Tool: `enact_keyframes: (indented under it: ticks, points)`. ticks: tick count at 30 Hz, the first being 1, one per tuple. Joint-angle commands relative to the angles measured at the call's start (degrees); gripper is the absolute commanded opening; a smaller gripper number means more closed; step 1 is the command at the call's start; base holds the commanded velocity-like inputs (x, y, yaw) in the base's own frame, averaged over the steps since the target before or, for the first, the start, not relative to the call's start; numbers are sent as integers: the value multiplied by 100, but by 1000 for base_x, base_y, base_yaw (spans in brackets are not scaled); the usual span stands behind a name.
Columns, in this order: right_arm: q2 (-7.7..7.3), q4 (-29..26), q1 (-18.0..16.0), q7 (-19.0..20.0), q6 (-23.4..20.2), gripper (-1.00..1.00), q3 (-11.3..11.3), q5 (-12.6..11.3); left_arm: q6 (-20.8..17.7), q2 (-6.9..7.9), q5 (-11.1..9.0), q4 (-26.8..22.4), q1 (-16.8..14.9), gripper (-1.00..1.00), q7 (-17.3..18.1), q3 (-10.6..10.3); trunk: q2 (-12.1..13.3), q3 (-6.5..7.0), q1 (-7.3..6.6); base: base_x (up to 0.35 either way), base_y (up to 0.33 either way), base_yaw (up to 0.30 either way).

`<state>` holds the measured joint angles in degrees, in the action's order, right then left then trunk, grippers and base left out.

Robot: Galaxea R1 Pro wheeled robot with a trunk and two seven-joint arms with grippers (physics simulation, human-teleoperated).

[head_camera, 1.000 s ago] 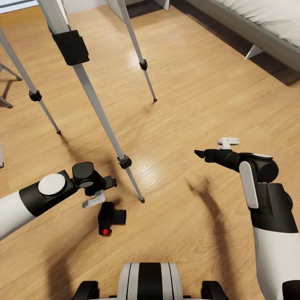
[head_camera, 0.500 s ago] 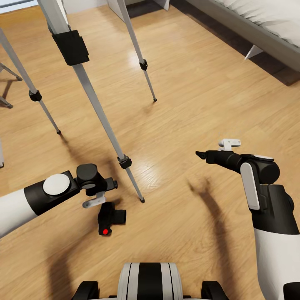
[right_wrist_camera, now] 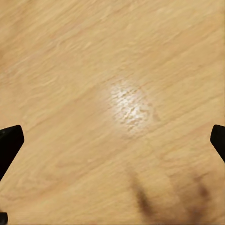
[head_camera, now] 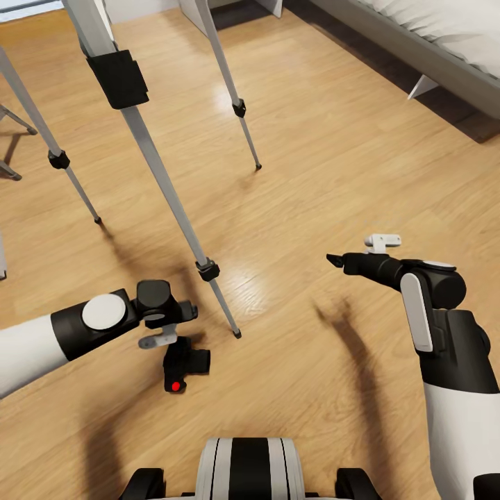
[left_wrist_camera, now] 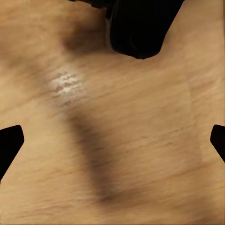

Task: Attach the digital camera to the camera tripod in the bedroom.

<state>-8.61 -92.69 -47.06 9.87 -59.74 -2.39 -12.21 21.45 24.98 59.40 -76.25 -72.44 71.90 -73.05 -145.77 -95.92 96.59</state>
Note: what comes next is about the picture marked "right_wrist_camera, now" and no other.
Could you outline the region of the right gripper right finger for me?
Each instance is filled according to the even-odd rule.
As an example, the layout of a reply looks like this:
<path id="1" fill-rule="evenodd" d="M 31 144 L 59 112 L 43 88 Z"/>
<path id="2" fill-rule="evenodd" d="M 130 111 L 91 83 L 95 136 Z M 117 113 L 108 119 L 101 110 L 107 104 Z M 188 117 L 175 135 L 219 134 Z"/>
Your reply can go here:
<path id="1" fill-rule="evenodd" d="M 225 162 L 225 127 L 221 125 L 214 125 L 211 136 L 210 142 L 220 155 L 220 157 Z"/>

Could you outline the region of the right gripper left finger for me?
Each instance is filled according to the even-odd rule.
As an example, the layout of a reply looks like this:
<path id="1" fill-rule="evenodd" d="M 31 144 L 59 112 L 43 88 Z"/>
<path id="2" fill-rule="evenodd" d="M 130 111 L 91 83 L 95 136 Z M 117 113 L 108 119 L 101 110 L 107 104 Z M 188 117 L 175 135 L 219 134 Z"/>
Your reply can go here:
<path id="1" fill-rule="evenodd" d="M 0 130 L 0 181 L 24 144 L 21 125 Z"/>

